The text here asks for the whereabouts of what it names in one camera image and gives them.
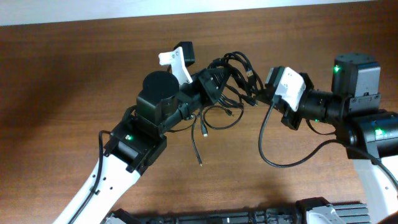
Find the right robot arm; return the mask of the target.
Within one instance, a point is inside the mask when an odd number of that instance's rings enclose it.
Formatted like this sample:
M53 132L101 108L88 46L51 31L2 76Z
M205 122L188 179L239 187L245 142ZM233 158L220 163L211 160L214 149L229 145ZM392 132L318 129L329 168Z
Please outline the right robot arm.
M302 120L334 127L333 143L353 161L365 191L371 223L397 221L397 113L380 108L381 66L368 54L335 57L329 92L319 91L306 73L273 67L256 99L282 114L297 130Z

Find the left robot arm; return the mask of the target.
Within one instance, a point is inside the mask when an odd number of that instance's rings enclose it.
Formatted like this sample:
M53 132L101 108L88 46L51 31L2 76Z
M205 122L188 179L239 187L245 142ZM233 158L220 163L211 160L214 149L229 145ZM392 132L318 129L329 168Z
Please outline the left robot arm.
M145 77L136 105L99 143L99 160L56 223L100 223L167 146L165 133L204 106L215 104L231 72L205 68L191 83L179 84L170 72Z

